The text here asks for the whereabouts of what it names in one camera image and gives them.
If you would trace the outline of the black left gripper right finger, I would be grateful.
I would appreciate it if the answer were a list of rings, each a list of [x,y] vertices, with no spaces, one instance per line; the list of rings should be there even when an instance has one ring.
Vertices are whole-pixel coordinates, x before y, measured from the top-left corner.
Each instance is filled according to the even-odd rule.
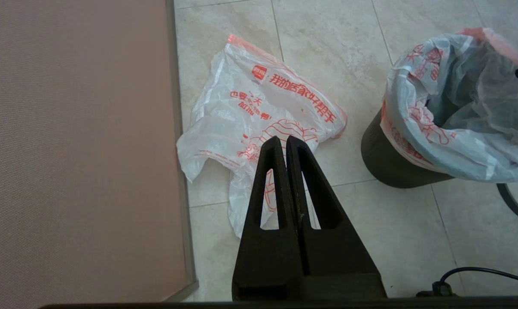
[[[305,300],[385,299],[373,259],[308,145],[286,143],[286,166],[303,275],[296,282]]]

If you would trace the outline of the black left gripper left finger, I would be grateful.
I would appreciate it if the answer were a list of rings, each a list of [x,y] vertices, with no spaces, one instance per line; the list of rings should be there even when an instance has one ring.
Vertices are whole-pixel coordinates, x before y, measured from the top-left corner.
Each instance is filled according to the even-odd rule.
[[[261,228],[269,171],[274,177],[277,230]],[[293,208],[283,149],[275,136],[261,148],[233,272],[234,300],[300,299],[304,272]]]

